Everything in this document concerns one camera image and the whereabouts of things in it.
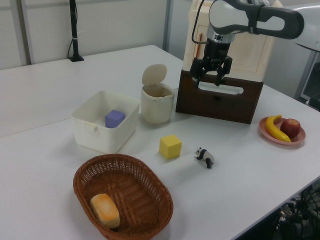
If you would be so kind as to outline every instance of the table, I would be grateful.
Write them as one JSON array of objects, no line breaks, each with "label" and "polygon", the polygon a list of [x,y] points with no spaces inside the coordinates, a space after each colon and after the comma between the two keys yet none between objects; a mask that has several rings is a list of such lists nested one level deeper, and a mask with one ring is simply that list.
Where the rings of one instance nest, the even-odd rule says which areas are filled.
[{"label": "table", "polygon": [[[164,83],[176,89],[182,67],[181,60],[155,46],[84,59],[0,71],[6,88],[0,90],[0,239],[103,240],[73,190],[80,165],[101,153],[76,144],[70,114],[99,90],[139,98],[142,73],[151,64],[166,64]],[[24,110],[18,115],[22,120],[11,122],[19,110]],[[278,145],[259,133],[260,119],[277,114],[300,121],[306,132],[303,145]],[[169,123],[151,125],[139,116],[119,153],[145,162],[174,203],[170,223],[153,239],[240,236],[319,178],[319,123],[319,112],[266,85],[251,124],[172,111]],[[170,134],[182,141],[181,155],[165,160],[159,141]],[[198,147],[214,155],[212,169],[196,160]]]}]

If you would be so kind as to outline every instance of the bread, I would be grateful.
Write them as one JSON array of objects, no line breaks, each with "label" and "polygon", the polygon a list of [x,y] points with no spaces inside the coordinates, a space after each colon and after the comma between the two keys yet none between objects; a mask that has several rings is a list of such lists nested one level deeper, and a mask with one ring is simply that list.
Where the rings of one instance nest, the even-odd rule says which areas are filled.
[{"label": "bread", "polygon": [[90,200],[93,214],[107,229],[117,228],[120,224],[120,216],[117,206],[105,193],[95,195]]}]

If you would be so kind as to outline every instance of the apple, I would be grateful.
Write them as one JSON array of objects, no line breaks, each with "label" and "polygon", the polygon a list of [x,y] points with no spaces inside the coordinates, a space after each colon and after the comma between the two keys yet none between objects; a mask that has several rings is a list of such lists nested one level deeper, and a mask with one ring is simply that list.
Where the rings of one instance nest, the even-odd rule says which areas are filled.
[{"label": "apple", "polygon": [[288,118],[281,123],[280,130],[289,138],[294,138],[300,133],[300,122],[293,118]]}]

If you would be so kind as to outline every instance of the panda figurine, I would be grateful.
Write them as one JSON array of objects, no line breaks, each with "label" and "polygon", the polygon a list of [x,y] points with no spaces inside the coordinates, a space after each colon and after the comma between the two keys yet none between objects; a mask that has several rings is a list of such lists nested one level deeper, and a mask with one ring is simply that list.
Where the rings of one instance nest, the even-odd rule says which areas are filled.
[{"label": "panda figurine", "polygon": [[197,155],[196,159],[198,160],[204,159],[206,163],[206,167],[208,169],[211,169],[211,166],[214,164],[215,158],[210,152],[208,152],[205,149],[201,149],[200,147],[197,151],[195,151],[194,154]]}]

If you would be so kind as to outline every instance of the pink plate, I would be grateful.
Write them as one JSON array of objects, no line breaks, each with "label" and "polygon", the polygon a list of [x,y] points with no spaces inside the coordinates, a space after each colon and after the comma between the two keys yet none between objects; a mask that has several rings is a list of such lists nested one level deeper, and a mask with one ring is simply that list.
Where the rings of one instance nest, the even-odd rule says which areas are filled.
[{"label": "pink plate", "polygon": [[[267,139],[270,139],[272,142],[275,142],[277,144],[282,144],[282,145],[294,146],[294,145],[300,144],[306,138],[305,130],[303,130],[302,127],[300,129],[299,134],[296,137],[290,138],[291,142],[281,141],[281,140],[278,140],[278,139],[274,138],[273,136],[270,135],[270,133],[266,129],[266,120],[267,120],[267,118],[268,117],[265,117],[265,118],[262,118],[260,120],[260,122],[259,122],[259,130]],[[280,126],[281,126],[281,124],[283,123],[284,120],[286,120],[286,119],[281,117],[281,118],[279,118],[279,119],[274,121],[274,125],[278,129],[280,129]]]}]

